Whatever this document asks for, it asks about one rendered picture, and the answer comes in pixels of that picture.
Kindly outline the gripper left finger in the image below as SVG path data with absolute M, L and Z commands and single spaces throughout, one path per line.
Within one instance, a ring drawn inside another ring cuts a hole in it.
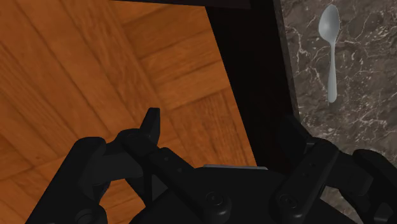
M 226 224 L 230 198 L 195 175 L 195 169 L 168 148 L 157 146 L 160 110 L 149 108 L 138 129 L 77 140 L 25 224 L 108 224 L 100 201 L 112 181 L 126 179 L 144 203 L 153 199 L 153 178 L 176 194 L 202 224 Z

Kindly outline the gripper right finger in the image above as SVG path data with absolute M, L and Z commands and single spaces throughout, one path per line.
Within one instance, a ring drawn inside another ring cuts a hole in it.
M 325 187 L 337 189 L 363 224 L 397 224 L 397 167 L 373 150 L 349 155 L 314 137 L 293 116 L 278 130 L 293 166 L 273 196 L 277 224 L 357 224 L 325 201 Z

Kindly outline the grey spoon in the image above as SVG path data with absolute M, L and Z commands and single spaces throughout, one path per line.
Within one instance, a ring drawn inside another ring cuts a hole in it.
M 340 17 L 335 5 L 329 4 L 322 12 L 318 32 L 330 45 L 330 68 L 328 75 L 327 100 L 333 103 L 337 99 L 337 76 L 335 65 L 335 45 L 340 29 Z

